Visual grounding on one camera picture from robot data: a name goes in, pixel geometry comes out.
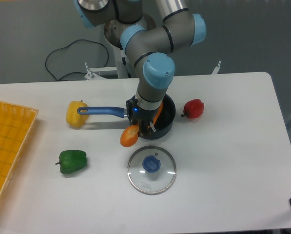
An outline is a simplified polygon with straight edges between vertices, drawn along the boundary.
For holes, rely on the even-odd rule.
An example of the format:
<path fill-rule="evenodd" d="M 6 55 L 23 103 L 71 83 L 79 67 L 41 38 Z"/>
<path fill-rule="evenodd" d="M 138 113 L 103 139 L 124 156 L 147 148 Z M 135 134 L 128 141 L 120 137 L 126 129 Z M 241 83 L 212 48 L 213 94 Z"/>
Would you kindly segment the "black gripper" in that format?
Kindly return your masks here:
<path fill-rule="evenodd" d="M 135 97 L 126 101 L 126 114 L 130 125 L 139 123 L 140 137 L 153 137 L 156 128 L 152 122 L 158 108 L 156 110 L 145 110 L 138 106 L 137 101 Z"/>

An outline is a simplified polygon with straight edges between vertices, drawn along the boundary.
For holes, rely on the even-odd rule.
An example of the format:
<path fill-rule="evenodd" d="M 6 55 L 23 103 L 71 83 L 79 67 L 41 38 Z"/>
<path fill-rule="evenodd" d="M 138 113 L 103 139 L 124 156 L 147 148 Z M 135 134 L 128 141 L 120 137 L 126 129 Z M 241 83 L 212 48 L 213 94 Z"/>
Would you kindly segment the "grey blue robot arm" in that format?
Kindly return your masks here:
<path fill-rule="evenodd" d="M 139 79 L 136 94 L 126 102 L 127 117 L 145 139 L 166 135 L 175 117 L 175 105 L 166 93 L 175 74 L 169 54 L 202 42 L 207 34 L 204 19 L 191 13 L 185 1 L 158 0 L 156 4 L 163 24 L 150 29 L 140 0 L 74 2 L 87 27 L 114 27 L 114 45 L 124 52 Z"/>

